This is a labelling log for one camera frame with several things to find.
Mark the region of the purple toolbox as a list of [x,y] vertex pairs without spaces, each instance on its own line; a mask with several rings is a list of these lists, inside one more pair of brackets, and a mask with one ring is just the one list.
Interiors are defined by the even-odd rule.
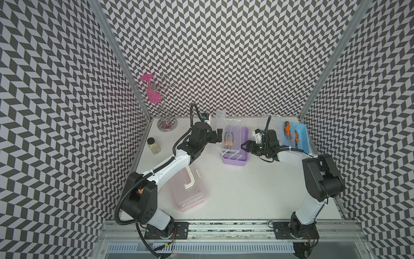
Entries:
[[222,142],[217,144],[221,160],[226,165],[245,166],[249,154],[241,145],[249,140],[249,129],[239,118],[230,118],[225,110],[217,110],[214,129],[222,129]]

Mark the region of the pink toolbox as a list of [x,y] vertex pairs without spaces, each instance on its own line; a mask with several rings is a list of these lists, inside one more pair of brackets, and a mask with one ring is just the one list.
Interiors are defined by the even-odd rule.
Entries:
[[173,206],[185,212],[200,205],[206,198],[203,180],[197,169],[187,166],[169,181]]

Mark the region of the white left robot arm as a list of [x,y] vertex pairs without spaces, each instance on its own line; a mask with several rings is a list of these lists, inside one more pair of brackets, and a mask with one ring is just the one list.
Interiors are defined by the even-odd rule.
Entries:
[[114,211],[121,225],[145,224],[162,236],[174,232],[174,218],[158,208],[158,189],[200,157],[208,144],[222,142],[222,129],[213,130],[196,104],[190,105],[190,126],[172,147],[172,155],[144,173],[131,173]]

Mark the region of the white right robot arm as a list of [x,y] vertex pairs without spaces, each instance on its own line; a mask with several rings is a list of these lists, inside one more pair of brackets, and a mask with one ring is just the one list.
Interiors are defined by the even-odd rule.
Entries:
[[301,166],[307,191],[301,206],[288,222],[269,223],[278,240],[317,241],[320,238],[317,217],[330,199],[345,190],[345,182],[331,155],[304,150],[305,138],[288,121],[284,122],[284,136],[279,139],[276,131],[269,128],[271,119],[268,116],[265,128],[255,130],[255,139],[247,140],[240,147],[268,163],[289,162]]

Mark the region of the yellow black pliers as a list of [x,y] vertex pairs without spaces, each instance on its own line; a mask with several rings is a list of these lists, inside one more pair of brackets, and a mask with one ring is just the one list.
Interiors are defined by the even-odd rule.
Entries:
[[230,148],[234,145],[234,134],[230,131],[225,132],[225,147]]

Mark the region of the blue toolbox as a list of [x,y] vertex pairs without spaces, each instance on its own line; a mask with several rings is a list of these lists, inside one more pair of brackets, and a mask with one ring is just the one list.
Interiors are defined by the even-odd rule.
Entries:
[[305,153],[311,153],[308,130],[305,124],[291,120],[288,117],[271,115],[269,129],[275,130],[281,145],[290,146],[292,149],[300,149]]

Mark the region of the glass jar black lid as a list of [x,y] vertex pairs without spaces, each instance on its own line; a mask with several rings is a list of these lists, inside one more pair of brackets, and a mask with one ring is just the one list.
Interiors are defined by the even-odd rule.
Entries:
[[159,146],[159,144],[155,141],[154,138],[148,138],[147,139],[147,145],[150,148],[150,150],[152,151],[153,154],[158,154],[161,152],[161,148]]

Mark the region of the pink glass on rack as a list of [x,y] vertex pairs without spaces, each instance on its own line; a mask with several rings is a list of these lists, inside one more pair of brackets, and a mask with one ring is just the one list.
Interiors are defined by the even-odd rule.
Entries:
[[152,85],[153,75],[152,74],[144,74],[143,76],[141,76],[140,79],[143,82],[147,83],[146,95],[148,97],[149,102],[152,103],[152,104],[160,103],[162,101],[162,96]]

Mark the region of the orange handled screwdriver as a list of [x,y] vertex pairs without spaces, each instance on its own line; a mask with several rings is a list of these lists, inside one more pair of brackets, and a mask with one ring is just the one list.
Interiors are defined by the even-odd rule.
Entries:
[[284,134],[287,139],[291,139],[291,128],[288,121],[284,122]]

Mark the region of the orange handled pliers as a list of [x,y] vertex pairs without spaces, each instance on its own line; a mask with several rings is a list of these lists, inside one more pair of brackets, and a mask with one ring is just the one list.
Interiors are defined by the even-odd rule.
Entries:
[[294,139],[294,143],[295,143],[295,148],[298,149],[299,148],[299,134],[297,131],[294,131],[294,135],[292,137]]

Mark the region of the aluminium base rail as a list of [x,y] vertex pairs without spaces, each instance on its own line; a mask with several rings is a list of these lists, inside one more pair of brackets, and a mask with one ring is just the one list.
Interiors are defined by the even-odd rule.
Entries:
[[317,235],[294,238],[286,220],[186,220],[171,238],[104,223],[92,259],[374,259],[353,220],[318,220]]

